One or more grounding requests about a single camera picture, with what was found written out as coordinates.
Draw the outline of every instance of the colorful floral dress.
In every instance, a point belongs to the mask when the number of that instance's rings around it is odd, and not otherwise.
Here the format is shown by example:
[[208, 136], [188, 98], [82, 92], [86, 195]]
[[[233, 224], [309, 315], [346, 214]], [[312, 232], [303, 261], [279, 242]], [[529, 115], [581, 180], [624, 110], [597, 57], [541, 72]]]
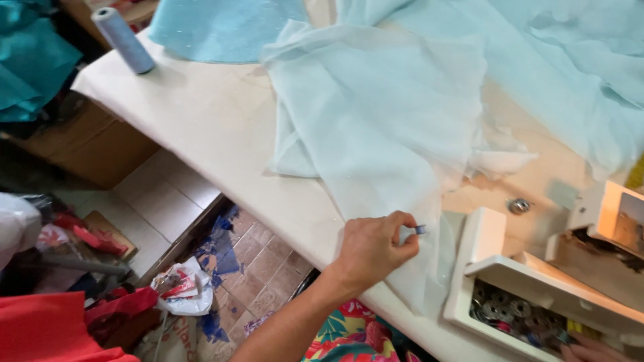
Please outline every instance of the colorful floral dress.
[[[359, 301], [349, 301], [327, 318], [302, 362], [400, 361], [392, 342], [393, 327], [385, 324]], [[403, 361], [421, 360], [405, 351]]]

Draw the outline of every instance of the hand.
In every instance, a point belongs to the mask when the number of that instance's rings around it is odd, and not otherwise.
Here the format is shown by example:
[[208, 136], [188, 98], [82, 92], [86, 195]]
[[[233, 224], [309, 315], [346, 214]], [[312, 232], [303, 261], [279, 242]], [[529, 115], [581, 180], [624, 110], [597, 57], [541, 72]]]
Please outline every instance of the hand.
[[633, 362], [631, 358], [600, 341], [575, 332], [571, 336], [580, 344], [562, 346], [565, 362]]
[[354, 298], [418, 254], [418, 235], [399, 244], [400, 226], [415, 227], [413, 216], [394, 211], [382, 218], [359, 218], [345, 225], [340, 256], [324, 272], [332, 274]]

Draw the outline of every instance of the metal knob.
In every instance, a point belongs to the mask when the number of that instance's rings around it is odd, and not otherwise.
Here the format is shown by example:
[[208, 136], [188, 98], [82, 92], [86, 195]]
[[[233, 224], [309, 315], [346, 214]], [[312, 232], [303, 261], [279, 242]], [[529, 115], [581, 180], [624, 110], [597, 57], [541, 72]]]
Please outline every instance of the metal knob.
[[525, 198], [517, 198], [516, 200], [510, 201], [507, 209], [515, 215], [521, 215], [530, 211], [530, 204], [532, 203]]

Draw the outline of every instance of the white table surface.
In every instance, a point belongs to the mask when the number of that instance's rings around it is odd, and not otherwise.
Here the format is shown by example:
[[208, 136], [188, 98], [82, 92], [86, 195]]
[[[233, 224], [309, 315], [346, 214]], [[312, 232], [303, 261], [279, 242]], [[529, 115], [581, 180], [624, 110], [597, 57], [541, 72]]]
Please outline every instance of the white table surface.
[[[334, 13], [327, 0], [309, 1], [308, 9], [314, 24], [328, 24]], [[138, 37], [156, 61], [152, 72], [133, 74], [112, 51], [82, 70], [74, 88], [174, 152], [316, 268], [328, 265], [339, 247], [344, 221], [322, 184], [265, 169], [274, 145], [276, 107], [263, 68], [189, 62], [152, 43], [146, 31]], [[538, 204], [551, 205], [557, 199], [553, 184], [571, 189], [592, 184], [584, 161], [550, 137], [498, 87], [487, 84], [483, 93], [489, 108], [515, 125], [514, 136], [542, 155], [517, 175], [497, 182], [484, 178], [468, 182], [444, 196], [444, 209], [468, 213], [484, 205], [505, 212], [506, 198], [524, 193]], [[520, 220], [508, 222], [508, 227], [517, 233], [547, 228], [538, 218]], [[414, 316], [384, 283], [361, 300], [440, 361], [521, 360], [450, 325], [439, 316], [441, 310], [429, 318]]]

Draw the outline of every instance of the tiled floor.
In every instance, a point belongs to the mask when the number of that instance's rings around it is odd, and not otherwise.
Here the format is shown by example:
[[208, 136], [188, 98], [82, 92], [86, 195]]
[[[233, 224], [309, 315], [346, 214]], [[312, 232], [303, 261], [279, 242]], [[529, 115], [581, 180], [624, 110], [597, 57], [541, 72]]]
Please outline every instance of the tiled floor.
[[225, 339], [208, 343], [199, 339], [202, 361], [227, 361], [244, 342], [243, 326], [278, 310], [288, 301], [312, 266], [245, 211], [232, 220], [231, 240], [240, 265], [238, 272], [221, 276], [215, 290], [220, 326]]
[[141, 277], [221, 192], [161, 149], [111, 191], [54, 193], [81, 218], [97, 210], [135, 244], [129, 264]]

